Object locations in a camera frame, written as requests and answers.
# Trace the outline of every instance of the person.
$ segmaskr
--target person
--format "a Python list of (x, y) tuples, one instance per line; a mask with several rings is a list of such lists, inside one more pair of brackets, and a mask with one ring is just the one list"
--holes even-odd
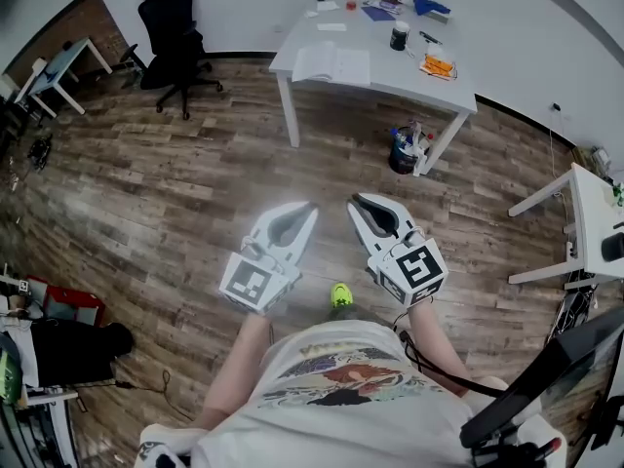
[[(199, 416), (189, 428), (143, 430), (136, 468), (472, 466), (459, 431), (488, 398), (418, 371), (392, 325), (354, 304), (346, 285), (333, 287), (331, 302), (328, 322), (273, 345), (270, 321), (249, 315)], [(433, 304), (408, 316), (420, 353), (470, 379)], [(540, 445), (563, 437), (534, 419), (529, 435)], [(555, 454), (549, 465), (565, 466), (565, 449)]]

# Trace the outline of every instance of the floor plank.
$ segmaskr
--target floor plank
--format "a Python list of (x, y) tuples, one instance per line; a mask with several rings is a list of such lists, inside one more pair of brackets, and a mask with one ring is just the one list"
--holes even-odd
[[(123, 73), (83, 82), (76, 98), (86, 114), (65, 107), (55, 122), (29, 130), (14, 152), (13, 170), (25, 179), (15, 193), (7, 185), (0, 191), (2, 259), (95, 293), (106, 302), (106, 321), (132, 330), (136, 349), (116, 364), (120, 379), (161, 388), (167, 370), (172, 403), (196, 413), (242, 320), (216, 293), (229, 252), (262, 211), (290, 200), (315, 201), (321, 215), (276, 334), (323, 321), (336, 281), (349, 283), (358, 303), (394, 319), (399, 308), (364, 272), (367, 256), (344, 209), (352, 193), (365, 191), (402, 202), (436, 238), (450, 274), (435, 306), (471, 372), (506, 381), (522, 372), (543, 346), (563, 294), (562, 279), (506, 281), (565, 256), (561, 201), (507, 215), (553, 179), (545, 135), (479, 105), (429, 175), (401, 176), (387, 164), (390, 129), (413, 117), (438, 136), (450, 113), (303, 83), (293, 94), (302, 140), (293, 149), (268, 61), (216, 60), (214, 77), (225, 92), (194, 88), (189, 121), (181, 119), (178, 99), (157, 114), (161, 92), (121, 89)], [(47, 134), (54, 135), (48, 166), (26, 174), (27, 148)], [(556, 141), (553, 149), (560, 175), (570, 154)], [(619, 284), (601, 287), (593, 315), (621, 299)], [(608, 359), (546, 412), (569, 440), (607, 376)], [(89, 412), (72, 406), (71, 415), (84, 466), (130, 464), (144, 426), (184, 422), (150, 392), (80, 393)]]

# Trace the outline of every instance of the white table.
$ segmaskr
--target white table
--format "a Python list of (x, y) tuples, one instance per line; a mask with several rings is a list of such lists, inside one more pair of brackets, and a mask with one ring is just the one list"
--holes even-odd
[[(62, 78), (62, 75), (65, 73), (67, 73), (74, 81), (78, 81), (78, 77), (71, 72), (69, 66), (71, 66), (72, 62), (75, 61), (76, 58), (78, 58), (80, 53), (85, 50), (86, 47), (89, 47), (89, 50), (93, 53), (94, 56), (96, 56), (96, 59), (99, 61), (99, 63), (108, 74), (113, 72), (113, 70), (110, 68), (108, 63), (104, 60), (98, 49), (96, 49), (96, 46), (89, 38), (83, 38), (82, 40), (79, 40), (78, 42), (73, 44), (66, 51), (59, 52), (55, 56), (55, 58), (53, 58), (48, 63), (44, 72), (41, 73), (39, 77), (35, 80), (35, 83), (28, 93), (53, 118), (56, 118), (57, 114), (52, 109), (50, 109), (50, 107), (48, 107), (48, 105), (39, 97), (39, 94), (48, 89), (55, 89), (59, 94), (64, 97), (65, 100), (67, 100), (67, 102), (69, 102), (69, 104), (74, 109), (76, 109), (76, 111), (78, 111), (80, 114), (85, 114), (85, 110), (82, 108), (82, 106), (65, 91), (65, 89), (60, 85), (59, 82), (60, 78)], [(48, 76), (46, 75), (46, 73), (56, 73), (56, 75), (54, 78), (52, 78), (52, 80), (48, 80)]]
[(572, 168), (565, 174), (510, 208), (509, 216), (516, 216), (525, 212), (560, 191), (566, 185), (569, 185), (571, 190), (574, 222), (564, 227), (564, 233), (575, 233), (577, 256), (557, 265), (510, 276), (509, 283), (519, 284), (537, 281), (580, 269), (596, 274), (596, 277), (566, 283), (566, 290), (624, 278), (624, 258), (607, 262), (603, 259), (601, 250), (603, 239), (618, 231), (624, 232), (624, 226), (614, 229), (614, 226), (624, 222), (624, 214), (612, 206), (613, 191), (611, 186), (575, 163), (572, 163)]
[[(269, 70), (277, 75), (291, 145), (299, 147), (299, 127), (289, 82), (293, 77), (297, 52), (312, 43), (332, 40), (342, 49), (369, 51), (370, 86), (365, 88), (412, 98), (456, 113), (429, 151), (423, 170), (426, 174), (447, 148), (468, 115), (477, 112), (468, 68), (461, 58), (455, 57), (457, 79), (454, 81), (435, 78), (418, 69), (428, 45), (418, 32), (424, 31), (440, 40), (446, 51), (455, 54), (459, 41), (455, 24), (452, 19), (448, 24), (442, 24), (430, 18), (420, 17), (413, 11), (412, 6), (405, 6), (404, 12), (397, 16), (397, 20), (404, 20), (409, 24), (408, 45), (416, 56), (411, 58), (405, 51), (397, 52), (390, 48), (394, 21), (373, 21), (365, 14), (361, 5), (356, 11), (347, 11), (344, 8), (345, 0), (334, 1), (340, 6), (339, 10), (322, 12), (310, 19), (301, 17), (269, 67)], [(316, 10), (316, 3), (312, 1), (308, 7), (309, 10)], [(317, 24), (322, 22), (343, 22), (347, 30), (319, 31)]]

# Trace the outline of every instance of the sneaker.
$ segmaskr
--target sneaker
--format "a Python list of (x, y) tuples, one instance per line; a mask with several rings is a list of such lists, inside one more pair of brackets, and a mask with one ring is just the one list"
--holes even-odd
[(341, 307), (342, 305), (351, 305), (353, 303), (353, 294), (349, 287), (344, 283), (338, 283), (331, 288), (331, 306)]

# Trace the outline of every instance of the white t-shirt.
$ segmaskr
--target white t-shirt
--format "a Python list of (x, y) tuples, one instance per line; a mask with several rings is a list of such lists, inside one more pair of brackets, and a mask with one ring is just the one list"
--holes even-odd
[(273, 345), (261, 367), (247, 404), (213, 431), (146, 428), (136, 467), (161, 454), (179, 468), (181, 455), (197, 468), (472, 465), (459, 431), (473, 410), (418, 372), (383, 326), (315, 326)]

